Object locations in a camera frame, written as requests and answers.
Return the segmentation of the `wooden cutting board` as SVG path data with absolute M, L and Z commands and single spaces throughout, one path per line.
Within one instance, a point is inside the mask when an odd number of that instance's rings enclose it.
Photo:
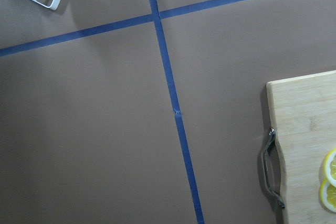
M 324 160 L 335 148 L 335 72 L 270 81 L 266 90 L 271 127 L 262 166 L 268 194 L 284 223 L 335 223 L 335 212 L 320 197 Z M 269 183 L 271 148 L 279 157 L 279 189 Z

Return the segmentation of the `upper lemon slice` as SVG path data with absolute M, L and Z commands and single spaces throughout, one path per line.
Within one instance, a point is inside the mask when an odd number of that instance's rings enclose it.
M 327 181 L 335 187 L 335 148 L 324 159 L 323 173 Z

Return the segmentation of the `lemon slice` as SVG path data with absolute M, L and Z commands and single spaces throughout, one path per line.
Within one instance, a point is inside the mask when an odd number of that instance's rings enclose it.
M 320 200 L 324 207 L 335 213 L 335 187 L 327 179 L 321 184 Z
M 335 187 L 335 148 L 324 159 L 323 173 L 327 181 Z

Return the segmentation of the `lower lemon slice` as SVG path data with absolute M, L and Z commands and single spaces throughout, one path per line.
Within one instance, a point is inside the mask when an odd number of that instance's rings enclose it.
M 335 213 L 335 187 L 327 179 L 321 184 L 320 200 L 324 207 Z

